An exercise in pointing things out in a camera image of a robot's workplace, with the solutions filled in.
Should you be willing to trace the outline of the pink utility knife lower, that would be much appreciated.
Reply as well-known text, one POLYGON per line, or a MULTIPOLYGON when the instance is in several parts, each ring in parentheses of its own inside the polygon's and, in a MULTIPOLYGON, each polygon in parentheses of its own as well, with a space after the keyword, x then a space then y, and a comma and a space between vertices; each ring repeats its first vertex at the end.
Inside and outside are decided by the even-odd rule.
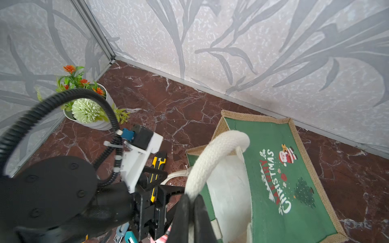
POLYGON ((168 236, 170 234, 170 231, 171 231, 171 226, 168 228, 166 233, 162 237, 158 238, 157 240, 150 238, 150 243, 166 243, 168 236))

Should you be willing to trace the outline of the potted artificial flower plant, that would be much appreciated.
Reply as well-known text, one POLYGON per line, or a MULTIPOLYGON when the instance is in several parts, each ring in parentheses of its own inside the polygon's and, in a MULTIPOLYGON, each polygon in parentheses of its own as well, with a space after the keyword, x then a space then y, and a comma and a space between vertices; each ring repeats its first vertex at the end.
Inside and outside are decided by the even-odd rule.
MULTIPOLYGON (((118 123, 128 122, 130 112, 125 108, 118 108, 107 89, 96 81, 89 81, 84 78, 84 67, 66 65, 63 67, 66 75, 56 78, 56 92, 64 92, 71 89, 85 89, 93 91, 102 97, 112 108, 118 123)), ((70 101, 61 106, 65 116, 78 124, 85 127, 108 131, 112 125, 103 108, 93 100, 81 98, 70 101)))

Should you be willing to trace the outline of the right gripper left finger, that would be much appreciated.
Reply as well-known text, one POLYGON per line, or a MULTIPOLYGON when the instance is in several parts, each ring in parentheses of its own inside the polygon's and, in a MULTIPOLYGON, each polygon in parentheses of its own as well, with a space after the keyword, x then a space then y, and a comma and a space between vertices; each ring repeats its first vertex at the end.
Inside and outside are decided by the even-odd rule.
POLYGON ((191 202, 188 195, 184 194, 176 206, 168 243, 188 243, 191 218, 191 202))

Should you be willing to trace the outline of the grey slim utility knife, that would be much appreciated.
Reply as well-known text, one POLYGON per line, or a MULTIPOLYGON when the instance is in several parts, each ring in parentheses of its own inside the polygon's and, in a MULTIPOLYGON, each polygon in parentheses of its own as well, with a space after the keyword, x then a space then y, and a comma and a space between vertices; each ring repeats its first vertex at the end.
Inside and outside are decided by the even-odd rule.
POLYGON ((119 226, 117 229, 116 229, 116 234, 115 234, 115 237, 114 237, 114 242, 115 243, 120 243, 122 241, 122 239, 124 238, 126 232, 128 231, 129 229, 129 223, 125 223, 121 226, 119 226))

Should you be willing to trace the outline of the teal utility knife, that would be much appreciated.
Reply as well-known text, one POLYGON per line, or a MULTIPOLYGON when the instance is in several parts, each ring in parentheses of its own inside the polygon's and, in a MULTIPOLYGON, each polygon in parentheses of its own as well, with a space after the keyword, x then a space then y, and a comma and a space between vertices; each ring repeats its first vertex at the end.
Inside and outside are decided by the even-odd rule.
POLYGON ((127 231, 125 236, 125 243, 138 243, 138 240, 133 231, 127 231))

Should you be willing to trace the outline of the green Christmas tote bag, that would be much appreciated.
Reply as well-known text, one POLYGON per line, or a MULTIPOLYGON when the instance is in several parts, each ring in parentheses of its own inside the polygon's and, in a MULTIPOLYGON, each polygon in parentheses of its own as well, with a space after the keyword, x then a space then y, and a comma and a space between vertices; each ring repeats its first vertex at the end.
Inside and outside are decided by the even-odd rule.
POLYGON ((186 152, 194 243, 201 195, 218 243, 343 243, 347 235, 292 119, 223 110, 209 144, 186 152))

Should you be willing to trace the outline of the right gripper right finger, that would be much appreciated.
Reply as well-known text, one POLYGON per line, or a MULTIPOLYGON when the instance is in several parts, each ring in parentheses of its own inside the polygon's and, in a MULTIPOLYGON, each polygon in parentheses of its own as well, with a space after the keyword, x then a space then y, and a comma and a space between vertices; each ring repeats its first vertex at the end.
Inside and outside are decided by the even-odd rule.
POLYGON ((217 243, 217 239, 209 219, 208 211, 201 195, 196 197, 193 210, 194 242, 217 243))

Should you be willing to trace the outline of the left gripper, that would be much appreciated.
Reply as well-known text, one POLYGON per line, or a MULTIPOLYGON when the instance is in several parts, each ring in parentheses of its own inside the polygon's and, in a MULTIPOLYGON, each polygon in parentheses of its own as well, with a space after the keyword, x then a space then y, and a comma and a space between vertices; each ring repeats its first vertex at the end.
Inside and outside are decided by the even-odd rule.
POLYGON ((137 240, 151 236, 157 240, 170 227, 176 207, 167 210, 171 197, 184 193, 184 187, 163 185, 168 173, 144 167, 133 195, 132 231, 137 240))

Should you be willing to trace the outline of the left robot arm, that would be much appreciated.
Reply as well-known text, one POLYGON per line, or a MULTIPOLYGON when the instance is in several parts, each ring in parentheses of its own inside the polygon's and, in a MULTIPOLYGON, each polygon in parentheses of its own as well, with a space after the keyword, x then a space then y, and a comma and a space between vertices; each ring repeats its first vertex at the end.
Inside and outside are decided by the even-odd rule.
POLYGON ((167 173, 159 171, 156 182, 141 182, 130 192, 125 182, 116 182, 123 161, 119 134, 98 163, 112 152, 114 169, 104 180, 97 165, 73 156, 45 159, 13 178, 2 172, 1 242, 81 243, 125 223, 138 240, 163 236, 175 213, 166 205, 183 187, 162 185, 167 173))

